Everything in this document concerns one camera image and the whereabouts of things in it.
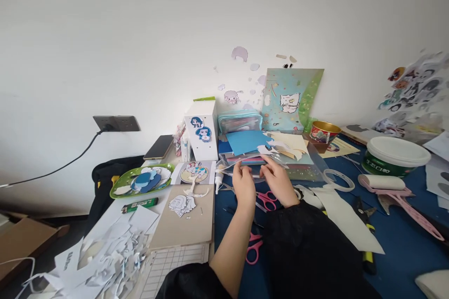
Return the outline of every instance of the white box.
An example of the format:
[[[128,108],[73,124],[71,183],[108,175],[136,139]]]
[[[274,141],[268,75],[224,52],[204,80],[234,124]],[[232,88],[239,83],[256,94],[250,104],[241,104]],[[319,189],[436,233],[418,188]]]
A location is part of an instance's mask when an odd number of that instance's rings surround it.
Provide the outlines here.
[[[195,160],[217,160],[217,108],[214,100],[193,103],[184,116]]]

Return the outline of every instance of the white bucket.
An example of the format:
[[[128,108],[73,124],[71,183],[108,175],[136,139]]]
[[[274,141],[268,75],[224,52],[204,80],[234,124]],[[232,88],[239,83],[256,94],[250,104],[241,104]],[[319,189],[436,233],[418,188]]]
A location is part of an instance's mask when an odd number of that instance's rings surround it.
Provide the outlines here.
[[[367,149],[362,167],[370,174],[403,178],[430,160],[430,153],[425,148],[398,138],[372,138]]]

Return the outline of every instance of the smartphone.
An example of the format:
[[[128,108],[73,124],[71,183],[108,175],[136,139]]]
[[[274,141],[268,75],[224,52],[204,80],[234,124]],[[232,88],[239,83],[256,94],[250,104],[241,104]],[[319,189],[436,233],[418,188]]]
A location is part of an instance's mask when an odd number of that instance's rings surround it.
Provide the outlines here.
[[[172,135],[161,135],[152,145],[150,150],[144,155],[144,160],[163,159],[173,143]]]

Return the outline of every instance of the wall socket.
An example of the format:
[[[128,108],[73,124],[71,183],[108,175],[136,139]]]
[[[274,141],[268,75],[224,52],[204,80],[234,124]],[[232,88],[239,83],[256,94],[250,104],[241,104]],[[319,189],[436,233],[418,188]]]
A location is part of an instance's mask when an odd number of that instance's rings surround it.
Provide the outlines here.
[[[112,126],[112,130],[108,132],[134,132],[140,131],[134,116],[94,116],[94,120],[100,129],[106,124]]]

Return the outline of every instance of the green plate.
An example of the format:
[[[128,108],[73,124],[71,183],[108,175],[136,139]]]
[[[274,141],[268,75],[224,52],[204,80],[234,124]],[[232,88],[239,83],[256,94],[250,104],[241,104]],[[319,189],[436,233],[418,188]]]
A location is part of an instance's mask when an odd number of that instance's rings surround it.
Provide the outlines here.
[[[167,168],[171,172],[171,174],[173,174],[173,171],[174,171],[174,165],[172,165],[172,164],[159,164],[159,165],[151,165],[151,166],[134,168],[134,169],[124,173],[117,180],[117,182],[114,183],[114,185],[112,186],[111,191],[109,192],[110,197],[113,198],[113,199],[126,199],[126,198],[135,197],[135,196],[151,194],[152,192],[157,192],[157,191],[160,191],[161,189],[164,189],[165,187],[167,187],[170,184],[170,182],[172,182],[172,176],[170,175],[170,178],[168,179],[168,181],[166,183],[164,183],[163,185],[160,185],[159,187],[157,187],[155,189],[150,190],[149,192],[140,193],[140,192],[137,192],[135,190],[131,190],[130,192],[128,192],[128,193],[126,193],[124,195],[115,195],[114,194],[114,192],[117,190],[117,188],[123,187],[123,186],[126,186],[126,185],[131,185],[131,182],[134,179],[134,178],[132,178],[132,176],[133,175],[140,175],[142,169],[146,168],[146,167],[164,167],[164,168]]]

